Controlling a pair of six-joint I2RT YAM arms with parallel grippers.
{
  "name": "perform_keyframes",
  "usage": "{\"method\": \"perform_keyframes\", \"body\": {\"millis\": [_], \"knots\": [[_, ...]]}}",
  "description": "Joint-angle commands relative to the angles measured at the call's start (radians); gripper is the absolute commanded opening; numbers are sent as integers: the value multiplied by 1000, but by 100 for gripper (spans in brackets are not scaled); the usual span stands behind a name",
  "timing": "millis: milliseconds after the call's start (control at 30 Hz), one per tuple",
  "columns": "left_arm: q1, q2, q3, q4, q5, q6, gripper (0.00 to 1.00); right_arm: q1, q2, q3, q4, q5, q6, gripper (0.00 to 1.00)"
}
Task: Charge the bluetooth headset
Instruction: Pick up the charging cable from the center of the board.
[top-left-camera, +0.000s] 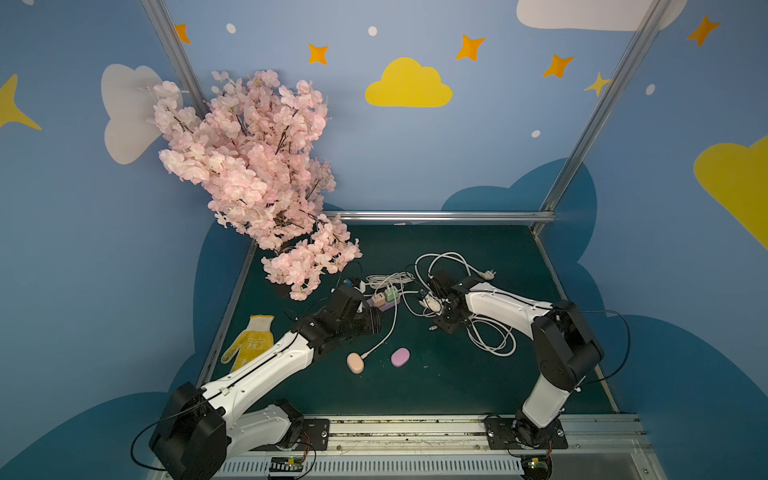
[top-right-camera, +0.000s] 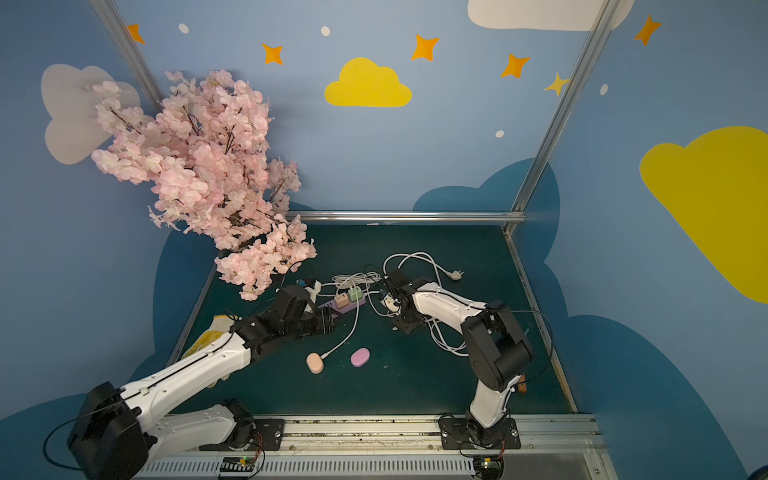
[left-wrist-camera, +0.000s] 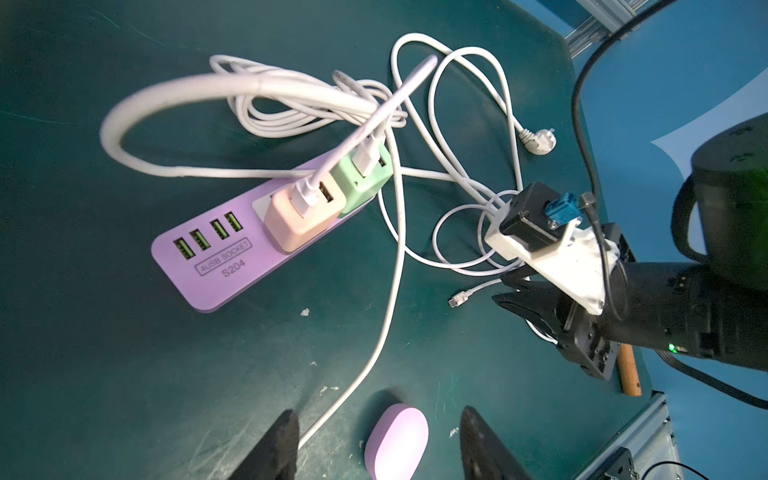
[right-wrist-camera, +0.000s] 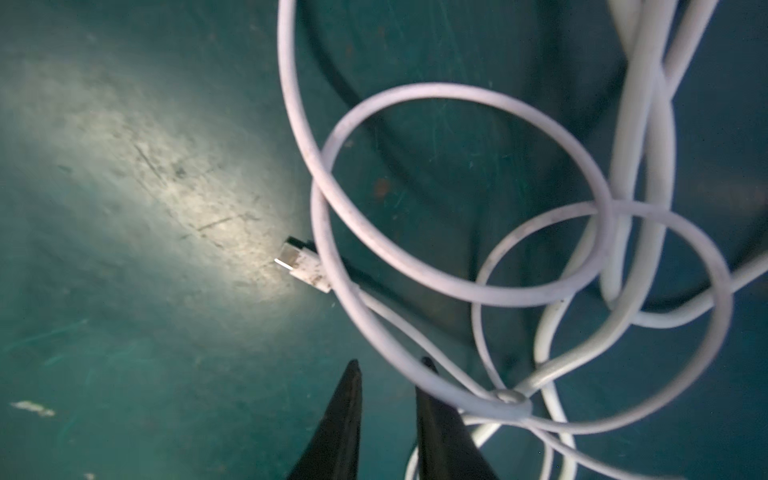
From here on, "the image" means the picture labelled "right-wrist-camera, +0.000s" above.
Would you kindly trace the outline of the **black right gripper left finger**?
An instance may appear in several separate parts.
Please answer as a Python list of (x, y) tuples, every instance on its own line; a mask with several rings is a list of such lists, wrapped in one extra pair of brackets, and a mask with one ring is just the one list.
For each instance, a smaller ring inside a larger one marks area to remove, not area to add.
[(362, 373), (351, 360), (288, 479), (356, 479), (362, 419)]

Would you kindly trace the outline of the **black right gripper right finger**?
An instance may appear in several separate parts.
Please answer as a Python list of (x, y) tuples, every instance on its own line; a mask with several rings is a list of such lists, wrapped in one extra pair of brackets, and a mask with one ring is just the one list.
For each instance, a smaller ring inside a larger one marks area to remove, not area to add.
[(416, 412), (420, 479), (497, 479), (457, 409), (417, 387)]

